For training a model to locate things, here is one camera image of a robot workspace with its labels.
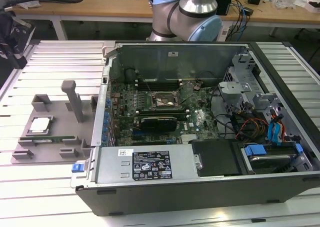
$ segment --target barcode sticker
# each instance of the barcode sticker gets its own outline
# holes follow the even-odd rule
[[[119,149],[118,150],[118,156],[132,156],[133,152],[134,152],[133,148]]]

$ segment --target aluminum extrusion table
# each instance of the aluminum extrusion table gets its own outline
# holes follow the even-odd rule
[[[102,45],[103,41],[41,41],[29,46],[27,66],[14,70],[0,91],[0,226],[295,227],[320,223],[320,188],[285,203],[98,217],[70,188],[71,164],[12,165],[11,154],[33,109],[34,94],[67,100],[60,88],[66,79],[75,80],[83,100],[98,94]],[[258,45],[320,128],[319,76],[292,47]],[[267,78],[261,78],[272,91]]]

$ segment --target black cable bundle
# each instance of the black cable bundle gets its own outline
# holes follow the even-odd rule
[[[76,4],[76,3],[82,2],[83,0],[7,0],[3,8],[5,9],[8,7],[12,7],[12,6],[30,2],[30,1],[45,1],[45,2],[65,3],[65,4]]]
[[[239,33],[239,30],[241,28],[241,23],[243,22],[243,18],[244,18],[243,11],[242,11],[243,5],[241,4],[241,2],[239,0],[234,0],[234,1],[235,1],[235,3],[233,3],[233,4],[238,9],[239,15],[238,15],[238,19],[237,19],[235,25],[232,27],[229,34],[226,36],[226,38],[225,38],[226,40],[229,38],[231,39],[234,34]],[[245,31],[245,29],[247,28],[247,24],[248,24],[249,20],[250,20],[250,16],[248,16],[246,18],[243,30],[241,30],[242,32]]]

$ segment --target power supply label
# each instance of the power supply label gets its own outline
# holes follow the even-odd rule
[[[169,151],[133,152],[132,178],[135,181],[172,179]]]

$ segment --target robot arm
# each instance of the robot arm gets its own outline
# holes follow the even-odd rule
[[[215,0],[154,0],[150,41],[214,41],[222,22]]]

